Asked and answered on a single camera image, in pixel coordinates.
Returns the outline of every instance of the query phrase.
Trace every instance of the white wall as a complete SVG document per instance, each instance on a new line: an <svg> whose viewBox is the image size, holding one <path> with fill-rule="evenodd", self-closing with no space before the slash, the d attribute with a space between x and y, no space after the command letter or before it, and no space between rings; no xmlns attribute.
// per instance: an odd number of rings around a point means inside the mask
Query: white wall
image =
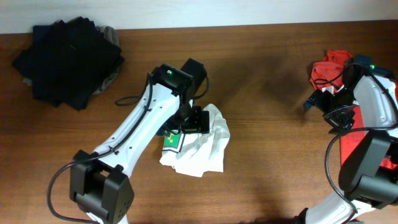
<svg viewBox="0 0 398 224"><path fill-rule="evenodd" d="M88 17L116 29L398 19L398 0L1 0L0 33Z"/></svg>

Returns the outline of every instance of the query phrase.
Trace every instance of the wooden tabletop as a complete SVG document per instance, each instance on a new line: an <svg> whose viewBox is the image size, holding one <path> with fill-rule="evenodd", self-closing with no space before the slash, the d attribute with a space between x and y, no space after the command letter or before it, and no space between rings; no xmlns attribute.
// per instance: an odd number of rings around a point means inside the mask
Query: wooden tabletop
<svg viewBox="0 0 398 224"><path fill-rule="evenodd" d="M146 73L187 58L205 64L210 92L198 105L216 105L231 140L224 172L202 178L159 163L163 138L154 137L131 177L136 194L130 223L239 223L289 218L320 203L332 189L325 177L325 149L333 137L318 110L303 114L313 87L308 66L325 50L371 56L398 71L398 21L284 24L192 29L119 30L126 59L116 81L92 96L88 107L54 108L32 99L12 60L30 34L0 35L0 223L68 223L52 216L45 200L51 176L77 150L91 152L134 107L114 101L142 91ZM331 154L337 180L339 147ZM68 174L53 188L61 214L87 218L70 201ZM360 217L366 223L396 223L389 206Z"/></svg>

